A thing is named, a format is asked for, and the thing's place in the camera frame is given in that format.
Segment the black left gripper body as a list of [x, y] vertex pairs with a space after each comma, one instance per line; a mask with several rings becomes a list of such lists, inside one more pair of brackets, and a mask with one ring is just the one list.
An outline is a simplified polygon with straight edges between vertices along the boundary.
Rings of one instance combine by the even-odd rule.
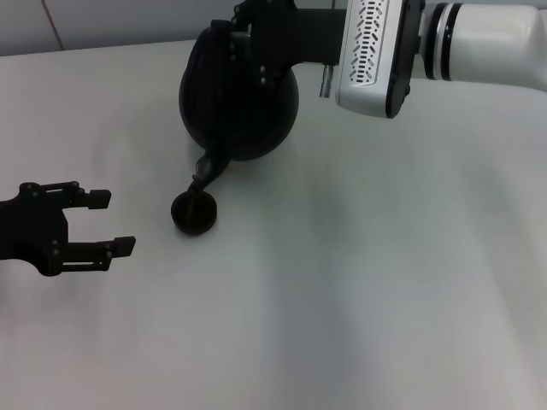
[[68, 183], [21, 184], [14, 198], [1, 202], [1, 259], [27, 262], [45, 277], [59, 275], [68, 204]]

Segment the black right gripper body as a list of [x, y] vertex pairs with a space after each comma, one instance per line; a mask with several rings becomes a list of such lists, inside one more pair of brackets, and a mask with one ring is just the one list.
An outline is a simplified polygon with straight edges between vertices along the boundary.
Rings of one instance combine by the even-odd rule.
[[300, 63], [337, 66], [346, 12], [300, 9], [293, 1], [250, 3], [250, 65], [258, 86], [275, 88]]

